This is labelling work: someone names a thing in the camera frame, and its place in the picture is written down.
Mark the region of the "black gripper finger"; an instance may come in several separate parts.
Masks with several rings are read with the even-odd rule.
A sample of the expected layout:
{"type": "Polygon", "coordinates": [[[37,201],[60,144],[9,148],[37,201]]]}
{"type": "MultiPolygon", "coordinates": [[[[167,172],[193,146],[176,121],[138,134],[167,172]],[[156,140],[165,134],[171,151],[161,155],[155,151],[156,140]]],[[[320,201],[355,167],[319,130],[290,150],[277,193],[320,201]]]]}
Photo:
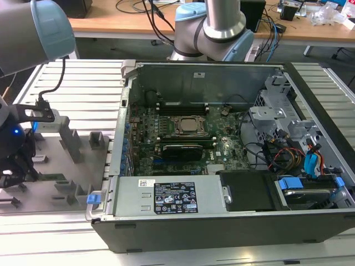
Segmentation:
{"type": "Polygon", "coordinates": [[[35,182],[39,178],[38,172],[34,169],[31,163],[21,163],[20,169],[22,173],[22,182],[35,182]]]}
{"type": "Polygon", "coordinates": [[[1,170],[1,188],[16,186],[25,181],[26,173],[17,170],[1,170]]]}

